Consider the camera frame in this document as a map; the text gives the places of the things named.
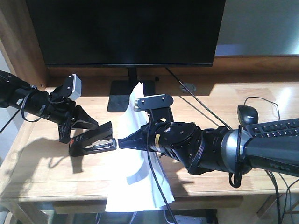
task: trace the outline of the monitor stand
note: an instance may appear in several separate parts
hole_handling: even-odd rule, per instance
[[[129,97],[138,82],[143,83],[144,96],[155,95],[155,82],[137,80],[137,68],[128,68],[129,80],[116,80],[111,83],[108,112],[125,112],[129,105]]]

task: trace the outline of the black monitor screen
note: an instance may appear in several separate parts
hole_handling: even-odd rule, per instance
[[[212,66],[225,0],[27,0],[49,67]]]

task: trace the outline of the wooden desk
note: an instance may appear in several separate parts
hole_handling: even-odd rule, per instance
[[[250,77],[215,75],[180,78],[186,82],[193,82],[198,89],[196,95],[202,102],[233,128],[238,126],[236,108],[243,104],[247,96],[260,96],[277,102],[281,119],[299,117],[297,107],[299,82],[296,75],[275,77],[261,74]],[[57,86],[62,81],[63,79],[55,80],[50,86]],[[107,112],[107,95],[111,78],[84,77],[82,83],[83,96],[77,100],[77,104],[83,106],[85,111],[100,124],[112,121],[114,137],[117,138],[117,121],[121,113]],[[202,129],[216,128],[213,122],[191,105],[214,122],[218,124],[219,122],[202,109],[192,97],[181,93],[178,89],[178,83],[171,76],[160,77],[160,81],[156,84],[157,94],[168,93],[173,96],[174,104],[171,109],[174,120],[195,122]],[[250,99],[248,105],[258,110],[260,122],[277,119],[276,109],[266,101]],[[0,201],[14,211],[23,223],[41,224],[41,220],[46,223],[45,216],[34,208],[32,202],[53,202],[57,205],[58,212],[63,211],[64,205],[73,206],[76,212],[96,212],[90,209],[90,205],[96,205],[97,211],[105,207],[112,178],[109,169],[116,165],[114,158],[118,150],[71,158],[68,156],[68,146],[59,143],[57,139],[56,124],[44,119],[37,123],[24,122],[0,169]],[[214,171],[192,176],[179,162],[165,156],[161,161],[178,202],[176,205],[173,204],[174,208],[183,206],[191,209],[202,204],[217,207],[228,203],[229,200],[232,206],[237,206],[240,203],[233,199],[238,201],[238,196],[275,192],[272,182],[263,170],[250,171],[244,175],[241,187],[234,189],[229,185],[227,173]],[[285,175],[285,179],[291,183],[296,177]],[[286,186],[278,175],[277,182],[280,192],[285,192]],[[292,191],[299,192],[299,184],[294,185]]]

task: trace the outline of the wall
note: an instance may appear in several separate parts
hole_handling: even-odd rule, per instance
[[[4,57],[0,51],[0,70],[7,71],[9,72],[9,68],[4,60]],[[8,120],[12,117],[12,115],[16,112],[17,110],[12,107],[8,108],[0,108],[0,129],[8,122]],[[19,113],[14,120],[6,127],[6,129],[0,134],[0,158],[3,160],[15,137],[17,136],[17,133],[23,123],[23,119],[21,117],[21,113]]]
[[[299,55],[298,12],[298,0],[226,0],[216,55]]]

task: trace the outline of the desk surface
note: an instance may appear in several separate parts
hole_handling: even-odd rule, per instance
[[[236,108],[243,104],[247,96],[259,96],[277,102],[281,119],[299,117],[299,78],[296,75],[184,76],[181,79],[193,82],[198,89],[196,95],[202,102],[233,128],[238,126]],[[53,86],[62,82],[63,79],[55,80]],[[107,112],[111,79],[83,78],[82,82],[83,96],[77,100],[77,104],[99,124],[112,121],[114,137],[117,138],[117,121],[121,113]],[[214,123],[191,106],[194,105],[219,124],[192,97],[181,93],[178,83],[171,76],[160,77],[156,91],[173,96],[171,109],[175,121],[195,122],[202,129],[216,128]],[[260,122],[278,118],[275,107],[266,101],[250,99],[247,104],[258,110]],[[107,198],[111,183],[109,169],[115,166],[114,158],[118,150],[71,158],[68,156],[68,146],[57,139],[56,124],[43,119],[37,123],[24,122],[0,169],[1,201]],[[165,156],[161,161],[175,197],[274,193],[272,182],[263,170],[250,171],[243,176],[241,187],[234,189],[229,185],[227,173],[214,171],[192,176],[179,162]],[[297,178],[285,175],[285,179],[290,184]],[[280,191],[284,192],[286,186],[278,175],[277,180]],[[293,186],[293,192],[299,192],[299,184]]]

